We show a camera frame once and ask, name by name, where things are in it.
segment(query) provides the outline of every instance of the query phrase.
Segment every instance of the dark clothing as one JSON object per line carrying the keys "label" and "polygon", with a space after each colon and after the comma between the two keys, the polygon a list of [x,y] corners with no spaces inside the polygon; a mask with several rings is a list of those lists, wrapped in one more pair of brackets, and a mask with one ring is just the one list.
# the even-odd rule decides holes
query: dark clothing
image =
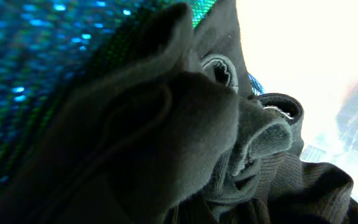
{"label": "dark clothing", "polygon": [[[253,95],[235,1],[194,32],[188,5],[172,6],[133,53],[67,101],[1,195],[0,223],[358,223],[352,179],[299,160],[299,102]],[[238,94],[201,68],[209,54],[235,65]]]}

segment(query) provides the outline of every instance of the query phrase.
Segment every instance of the sequin garment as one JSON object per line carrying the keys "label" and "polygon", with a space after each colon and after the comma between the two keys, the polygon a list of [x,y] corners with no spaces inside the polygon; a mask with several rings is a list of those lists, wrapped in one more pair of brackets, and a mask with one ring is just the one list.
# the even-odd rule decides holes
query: sequin garment
{"label": "sequin garment", "polygon": [[146,18],[188,2],[196,27],[215,1],[0,0],[0,191],[67,94],[125,62]]}

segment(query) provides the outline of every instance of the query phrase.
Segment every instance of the black fabric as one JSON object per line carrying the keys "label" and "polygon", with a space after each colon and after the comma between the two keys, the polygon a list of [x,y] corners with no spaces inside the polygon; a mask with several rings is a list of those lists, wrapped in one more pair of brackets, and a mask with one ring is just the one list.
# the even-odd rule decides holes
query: black fabric
{"label": "black fabric", "polygon": [[216,53],[247,74],[235,1],[218,1],[195,33],[191,9],[177,4],[152,18],[137,48],[67,101],[0,197],[0,223],[171,223],[175,209],[183,224],[358,223],[352,179],[297,156],[299,102],[255,99],[247,76],[237,95],[202,71]]}

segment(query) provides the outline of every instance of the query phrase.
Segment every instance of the blue sequin fabric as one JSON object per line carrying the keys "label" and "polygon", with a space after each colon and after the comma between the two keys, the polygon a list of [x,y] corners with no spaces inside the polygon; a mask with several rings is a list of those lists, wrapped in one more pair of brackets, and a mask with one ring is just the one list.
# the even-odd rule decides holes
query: blue sequin fabric
{"label": "blue sequin fabric", "polygon": [[67,94],[125,63],[151,14],[187,2],[196,27],[215,1],[0,0],[0,191]]}

